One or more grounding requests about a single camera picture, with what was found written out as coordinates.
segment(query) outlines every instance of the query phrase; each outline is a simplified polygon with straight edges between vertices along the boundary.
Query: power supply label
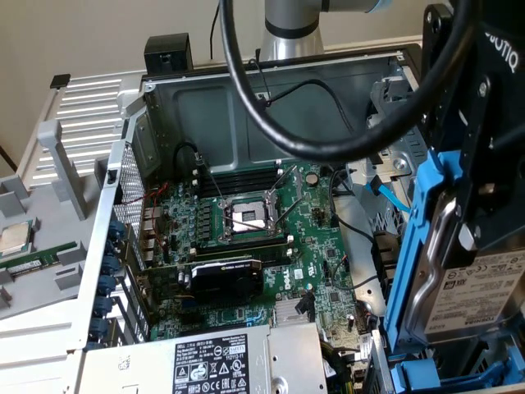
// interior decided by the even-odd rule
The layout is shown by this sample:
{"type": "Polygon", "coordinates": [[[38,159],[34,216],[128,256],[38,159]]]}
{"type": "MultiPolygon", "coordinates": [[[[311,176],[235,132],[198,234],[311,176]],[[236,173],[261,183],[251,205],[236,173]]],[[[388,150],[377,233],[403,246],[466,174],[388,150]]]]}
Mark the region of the power supply label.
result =
{"type": "Polygon", "coordinates": [[[246,334],[179,343],[173,394],[249,393],[246,334]]]}
{"type": "Polygon", "coordinates": [[[495,322],[525,271],[525,251],[478,257],[445,271],[426,334],[495,322]]]}

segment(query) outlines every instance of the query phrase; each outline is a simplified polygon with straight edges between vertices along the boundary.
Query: black cable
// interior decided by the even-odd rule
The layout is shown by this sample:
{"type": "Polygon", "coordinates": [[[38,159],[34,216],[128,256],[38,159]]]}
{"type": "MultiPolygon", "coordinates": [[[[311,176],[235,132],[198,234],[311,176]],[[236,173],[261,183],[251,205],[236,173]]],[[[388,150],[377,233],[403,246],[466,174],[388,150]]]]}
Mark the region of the black cable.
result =
{"type": "Polygon", "coordinates": [[[268,93],[268,98],[270,97],[270,90],[268,88],[268,84],[266,83],[266,78],[264,77],[263,70],[261,70],[261,67],[259,66],[259,62],[257,59],[254,59],[253,57],[248,60],[248,64],[254,64],[257,69],[259,70],[259,74],[262,77],[262,82],[264,82],[264,87],[266,88],[266,93],[268,93]]]}
{"type": "Polygon", "coordinates": [[[210,31],[210,59],[213,60],[213,32],[215,31],[215,24],[217,23],[217,18],[219,17],[219,4],[217,4],[217,9],[215,10],[215,16],[213,17],[212,30],[210,31]]]}
{"type": "Polygon", "coordinates": [[[374,243],[374,239],[373,239],[372,236],[367,234],[365,231],[359,230],[357,227],[354,227],[354,226],[348,224],[343,219],[341,219],[340,216],[337,214],[337,212],[336,212],[336,203],[334,202],[334,195],[332,194],[332,189],[333,189],[333,185],[334,185],[334,179],[336,178],[337,172],[338,171],[335,170],[331,174],[330,185],[328,186],[328,199],[330,200],[331,214],[334,215],[334,217],[337,219],[337,222],[341,223],[346,228],[348,228],[348,229],[350,229],[350,230],[352,230],[354,232],[357,232],[359,235],[364,236],[367,240],[369,240],[370,242],[374,243]]]}
{"type": "Polygon", "coordinates": [[[374,279],[377,279],[377,275],[373,275],[373,276],[365,279],[364,281],[358,283],[357,285],[353,285],[351,287],[337,285],[336,284],[336,272],[337,272],[337,270],[339,269],[339,267],[341,266],[341,264],[343,262],[344,262],[344,260],[341,260],[339,263],[337,263],[336,267],[331,272],[331,282],[332,282],[332,285],[336,289],[339,289],[339,290],[342,290],[342,291],[354,291],[355,289],[359,289],[361,286],[366,285],[367,283],[373,281],[374,279]]]}
{"type": "Polygon", "coordinates": [[[329,162],[356,161],[380,151],[413,127],[440,99],[441,93],[463,64],[476,37],[481,0],[458,2],[453,29],[435,65],[408,102],[378,125],[352,139],[308,140],[290,133],[272,119],[253,95],[235,34],[233,0],[220,0],[222,42],[234,87],[252,121],[278,148],[297,158],[329,162]]]}
{"type": "Polygon", "coordinates": [[[352,127],[352,125],[350,125],[348,117],[346,117],[345,110],[343,109],[343,106],[341,105],[341,101],[337,97],[336,92],[334,92],[332,88],[328,86],[322,80],[311,79],[311,80],[304,80],[302,82],[299,82],[297,85],[292,86],[291,88],[285,90],[284,92],[281,92],[279,94],[276,94],[273,97],[270,97],[267,100],[267,107],[270,107],[270,105],[272,105],[272,103],[274,103],[275,101],[286,97],[288,94],[294,93],[297,89],[302,88],[305,85],[316,85],[316,86],[319,86],[320,88],[323,88],[326,92],[328,92],[328,94],[332,97],[332,99],[336,103],[337,111],[339,111],[339,114],[341,116],[341,119],[343,120],[343,123],[345,124],[350,134],[353,134],[354,128],[352,127]]]}
{"type": "Polygon", "coordinates": [[[175,146],[175,149],[173,149],[172,165],[173,165],[174,169],[175,169],[176,164],[177,164],[177,156],[179,155],[180,150],[182,148],[184,148],[185,146],[187,146],[188,148],[191,148],[191,150],[193,150],[194,153],[198,153],[199,152],[199,150],[197,149],[197,145],[195,145],[193,142],[182,141],[179,144],[177,144],[175,146]]]}

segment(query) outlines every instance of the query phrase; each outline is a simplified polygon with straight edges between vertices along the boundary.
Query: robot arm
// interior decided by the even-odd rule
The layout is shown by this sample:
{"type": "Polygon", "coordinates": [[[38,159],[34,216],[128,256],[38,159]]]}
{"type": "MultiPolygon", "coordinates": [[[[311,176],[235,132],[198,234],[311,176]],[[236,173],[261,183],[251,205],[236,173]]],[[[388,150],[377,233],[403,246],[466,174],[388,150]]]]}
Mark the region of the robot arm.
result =
{"type": "Polygon", "coordinates": [[[282,60],[323,53],[320,12],[373,12],[391,0],[266,0],[260,59],[282,60]]]}

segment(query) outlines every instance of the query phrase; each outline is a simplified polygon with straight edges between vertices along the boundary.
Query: metal grille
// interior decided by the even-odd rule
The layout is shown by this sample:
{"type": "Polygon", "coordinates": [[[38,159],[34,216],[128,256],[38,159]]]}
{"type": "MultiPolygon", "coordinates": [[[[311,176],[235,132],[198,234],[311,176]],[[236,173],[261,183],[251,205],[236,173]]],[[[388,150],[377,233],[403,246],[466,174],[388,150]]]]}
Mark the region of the metal grille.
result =
{"type": "Polygon", "coordinates": [[[140,234],[144,207],[142,197],[144,197],[145,190],[133,155],[133,149],[129,144],[126,146],[122,158],[120,185],[122,188],[122,204],[114,207],[116,217],[123,223],[131,224],[135,234],[140,234]]]}

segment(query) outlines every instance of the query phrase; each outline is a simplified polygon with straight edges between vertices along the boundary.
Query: screw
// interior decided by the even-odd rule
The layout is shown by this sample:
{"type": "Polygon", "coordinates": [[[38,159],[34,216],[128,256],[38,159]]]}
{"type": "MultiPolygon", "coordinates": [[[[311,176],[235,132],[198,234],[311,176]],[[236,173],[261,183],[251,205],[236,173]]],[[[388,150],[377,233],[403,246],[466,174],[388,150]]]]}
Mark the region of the screw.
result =
{"type": "Polygon", "coordinates": [[[477,92],[479,93],[479,95],[481,97],[485,97],[486,96],[486,83],[485,82],[482,82],[479,85],[479,90],[477,92]]]}

